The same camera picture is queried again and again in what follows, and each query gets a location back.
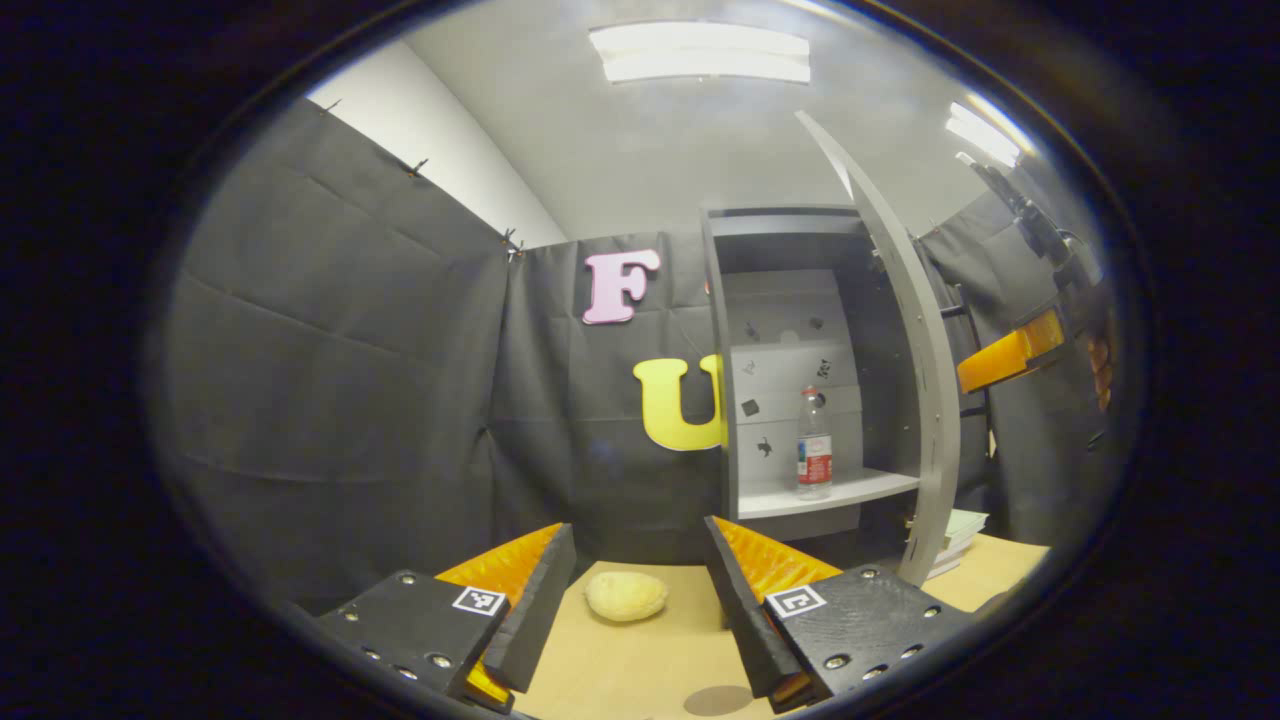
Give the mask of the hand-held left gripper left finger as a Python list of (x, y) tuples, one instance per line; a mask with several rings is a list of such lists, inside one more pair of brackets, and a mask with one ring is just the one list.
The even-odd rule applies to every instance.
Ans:
[(576, 562), (572, 525), (554, 523), (435, 575), (393, 571), (316, 623), (407, 682), (508, 714), (532, 684)]

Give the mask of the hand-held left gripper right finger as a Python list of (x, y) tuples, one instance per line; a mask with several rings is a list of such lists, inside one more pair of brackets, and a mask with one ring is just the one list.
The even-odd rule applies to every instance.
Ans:
[(716, 515), (703, 556), (754, 697), (864, 705), (975, 621), (876, 564), (841, 570)]

